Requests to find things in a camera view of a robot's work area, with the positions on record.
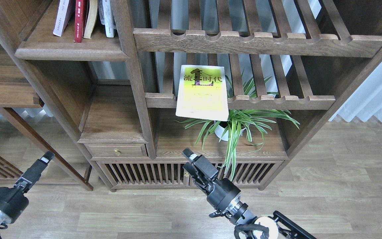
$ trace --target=cable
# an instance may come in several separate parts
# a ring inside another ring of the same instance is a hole
[[[235,239],[240,239],[239,233],[242,231],[250,231],[250,230],[259,230],[263,231],[263,238],[262,239],[268,239],[269,238],[269,229],[265,226],[259,225],[259,224],[241,224],[235,226],[234,229],[234,236]]]

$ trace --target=drawer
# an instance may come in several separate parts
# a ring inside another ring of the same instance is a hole
[[[144,144],[85,144],[92,157],[147,156]]]

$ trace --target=yellow book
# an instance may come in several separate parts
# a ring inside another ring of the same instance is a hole
[[[224,68],[182,65],[176,115],[227,121],[229,111]]]

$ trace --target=white flower pot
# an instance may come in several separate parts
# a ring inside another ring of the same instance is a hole
[[[243,135],[243,132],[244,132],[244,129],[241,129],[241,133],[240,133],[240,136]],[[222,134],[223,134],[223,130],[225,130],[224,127],[218,125],[215,129],[215,135],[220,138],[221,140],[223,141],[228,141],[228,137],[229,137],[229,130],[226,131],[225,135],[222,137]]]

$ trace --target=red book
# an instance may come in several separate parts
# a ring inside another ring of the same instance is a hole
[[[86,4],[88,0],[76,0],[75,10],[75,42],[81,43],[84,36],[84,26],[86,20]]]

